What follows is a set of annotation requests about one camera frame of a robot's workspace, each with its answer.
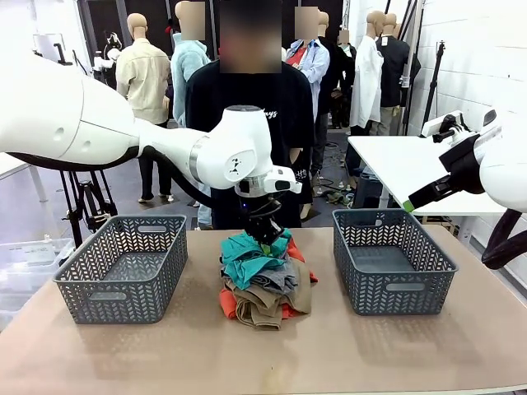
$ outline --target beige jacket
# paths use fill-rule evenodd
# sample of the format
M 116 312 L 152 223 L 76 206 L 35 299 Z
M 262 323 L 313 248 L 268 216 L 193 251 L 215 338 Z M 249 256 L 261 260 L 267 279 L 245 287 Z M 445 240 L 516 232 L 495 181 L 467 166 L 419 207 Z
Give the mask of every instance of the beige jacket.
M 155 125 L 168 119 L 163 105 L 170 60 L 147 39 L 136 39 L 117 60 L 117 92 L 128 99 L 137 118 Z

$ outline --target red shirt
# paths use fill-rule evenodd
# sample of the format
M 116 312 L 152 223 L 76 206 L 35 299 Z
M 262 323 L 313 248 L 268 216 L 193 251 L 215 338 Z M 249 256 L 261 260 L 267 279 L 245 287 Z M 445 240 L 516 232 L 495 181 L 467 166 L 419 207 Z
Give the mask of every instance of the red shirt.
M 295 63 L 300 64 L 302 57 L 304 56 L 304 53 L 306 52 L 306 50 L 307 50 L 307 47 L 300 47 L 296 51 L 296 53 L 287 60 L 287 64 L 291 66 Z

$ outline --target white shirt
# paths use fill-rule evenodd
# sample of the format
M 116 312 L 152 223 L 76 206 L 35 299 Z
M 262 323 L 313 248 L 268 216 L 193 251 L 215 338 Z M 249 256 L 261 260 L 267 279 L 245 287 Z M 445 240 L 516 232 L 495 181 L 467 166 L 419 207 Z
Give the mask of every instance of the white shirt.
M 375 41 L 365 35 L 355 59 L 350 126 L 365 128 L 370 119 L 380 122 L 380 78 L 384 61 Z
M 147 39 L 136 39 L 117 60 L 117 91 L 128 98 L 133 113 L 155 125 L 168 119 L 163 106 L 170 60 Z

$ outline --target tripod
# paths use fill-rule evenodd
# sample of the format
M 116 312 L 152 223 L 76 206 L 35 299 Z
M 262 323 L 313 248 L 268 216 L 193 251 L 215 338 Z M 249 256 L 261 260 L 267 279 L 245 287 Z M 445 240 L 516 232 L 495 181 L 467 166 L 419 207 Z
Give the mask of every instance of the tripod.
M 72 205 L 72 199 L 69 195 L 66 173 L 68 173 L 75 206 Z M 80 221 L 86 218 L 85 223 L 87 228 L 95 233 L 103 226 L 108 218 L 117 215 L 117 207 L 115 206 L 103 171 L 100 171 L 100 177 L 105 185 L 109 200 L 105 200 L 96 172 L 90 171 L 90 176 L 91 181 L 79 181 L 77 173 L 74 171 L 60 172 L 60 178 L 64 186 L 64 195 L 68 203 L 68 212 L 66 217 L 63 218 L 63 221 L 68 220 L 70 222 L 73 239 L 75 240 L 77 248 L 82 244 Z

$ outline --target person's hand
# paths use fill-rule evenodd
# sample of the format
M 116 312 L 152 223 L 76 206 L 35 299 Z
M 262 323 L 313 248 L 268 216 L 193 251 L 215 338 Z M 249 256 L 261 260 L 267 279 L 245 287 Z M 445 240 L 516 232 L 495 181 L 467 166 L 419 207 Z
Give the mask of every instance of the person's hand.
M 170 108 L 170 99 L 168 97 L 163 97 L 163 108 L 169 109 Z

